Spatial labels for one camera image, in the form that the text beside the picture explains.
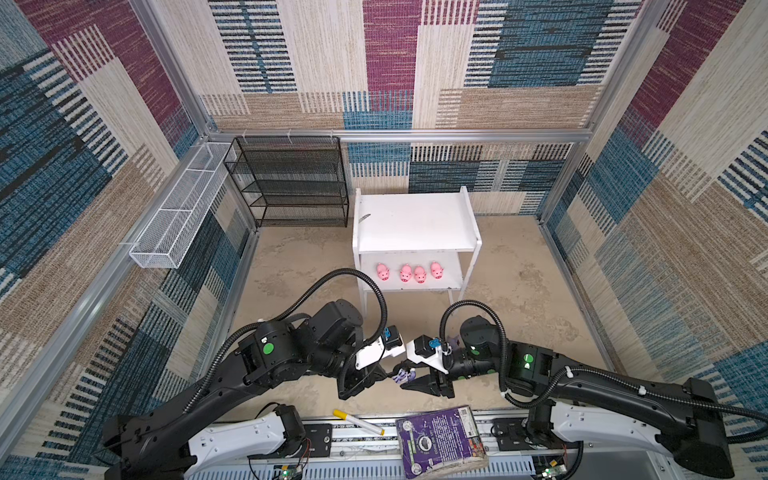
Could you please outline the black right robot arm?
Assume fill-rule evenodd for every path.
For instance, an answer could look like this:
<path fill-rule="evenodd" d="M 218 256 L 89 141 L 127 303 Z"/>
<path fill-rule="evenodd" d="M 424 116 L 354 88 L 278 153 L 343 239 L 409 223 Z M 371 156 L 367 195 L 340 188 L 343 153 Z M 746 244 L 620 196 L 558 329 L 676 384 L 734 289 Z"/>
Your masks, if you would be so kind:
<path fill-rule="evenodd" d="M 528 411 L 526 436 L 538 444 L 587 443 L 616 429 L 700 475 L 730 479 L 724 405 L 707 382 L 659 383 L 587 366 L 550 349 L 514 342 L 499 322 L 475 316 L 453 342 L 422 335 L 406 346 L 393 377 L 404 390 L 452 398 L 455 382 L 495 374 L 502 397 Z"/>

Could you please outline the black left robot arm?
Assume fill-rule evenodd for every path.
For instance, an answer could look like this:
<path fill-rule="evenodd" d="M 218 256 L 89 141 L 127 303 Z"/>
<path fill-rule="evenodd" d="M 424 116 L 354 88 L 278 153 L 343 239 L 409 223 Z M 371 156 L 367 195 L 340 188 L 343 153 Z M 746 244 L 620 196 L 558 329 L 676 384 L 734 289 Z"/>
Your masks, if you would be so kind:
<path fill-rule="evenodd" d="M 243 455 L 287 455 L 305 437 L 290 405 L 257 420 L 216 426 L 240 404 L 285 382 L 317 375 L 337 382 L 347 400 L 386 378 L 378 359 L 361 361 L 378 342 L 387 306 L 374 336 L 362 338 L 363 318 L 349 302 L 327 303 L 315 315 L 273 319 L 241 328 L 235 350 L 226 349 L 202 379 L 145 415 L 117 415 L 102 431 L 104 449 L 117 456 L 107 479 L 188 479 Z"/>

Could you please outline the pink pig toy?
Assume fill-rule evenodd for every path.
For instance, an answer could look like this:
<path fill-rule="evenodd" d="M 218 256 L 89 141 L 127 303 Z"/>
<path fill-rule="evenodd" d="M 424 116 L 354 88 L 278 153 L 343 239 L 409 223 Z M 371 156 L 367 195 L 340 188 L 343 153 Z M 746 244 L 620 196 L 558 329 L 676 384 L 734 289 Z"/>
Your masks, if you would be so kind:
<path fill-rule="evenodd" d="M 419 284 L 423 284 L 427 278 L 427 272 L 422 266 L 416 266 L 413 270 L 413 278 Z"/>
<path fill-rule="evenodd" d="M 407 283 L 413 277 L 413 270 L 409 264 L 404 264 L 399 272 L 399 278 L 402 282 Z"/>
<path fill-rule="evenodd" d="M 390 269 L 383 263 L 377 264 L 376 273 L 382 281 L 387 281 L 390 278 Z"/>
<path fill-rule="evenodd" d="M 430 264 L 429 271 L 431 276 L 436 280 L 440 280 L 444 276 L 444 269 L 439 262 L 432 262 Z"/>

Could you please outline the black purple Kuromi figurine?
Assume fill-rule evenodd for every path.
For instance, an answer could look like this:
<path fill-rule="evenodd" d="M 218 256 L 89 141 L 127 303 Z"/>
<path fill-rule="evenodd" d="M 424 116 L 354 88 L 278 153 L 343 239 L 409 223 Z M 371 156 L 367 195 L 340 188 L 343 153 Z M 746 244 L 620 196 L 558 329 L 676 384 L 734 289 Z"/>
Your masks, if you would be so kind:
<path fill-rule="evenodd" d="M 393 372 L 391 378 L 397 385 L 405 385 L 416 379 L 416 369 L 400 368 L 397 372 Z"/>

